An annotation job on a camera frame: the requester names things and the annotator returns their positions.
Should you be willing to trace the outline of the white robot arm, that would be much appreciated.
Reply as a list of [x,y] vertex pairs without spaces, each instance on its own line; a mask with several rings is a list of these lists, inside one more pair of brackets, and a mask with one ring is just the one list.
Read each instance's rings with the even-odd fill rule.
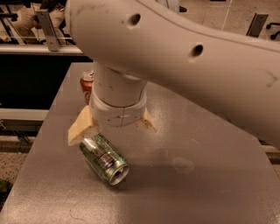
[[128,125],[154,82],[280,147],[280,45],[195,24],[156,0],[67,0],[66,24],[94,61],[98,124]]

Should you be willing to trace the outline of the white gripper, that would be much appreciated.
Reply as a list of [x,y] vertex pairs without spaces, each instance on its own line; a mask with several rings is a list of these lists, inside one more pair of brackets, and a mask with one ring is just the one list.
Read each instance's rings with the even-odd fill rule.
[[157,132],[158,129],[146,107],[146,86],[140,90],[140,99],[132,106],[111,106],[97,95],[97,88],[92,88],[89,106],[85,106],[68,130],[69,145],[79,144],[84,138],[100,133],[99,125],[124,127],[136,123],[140,130]]

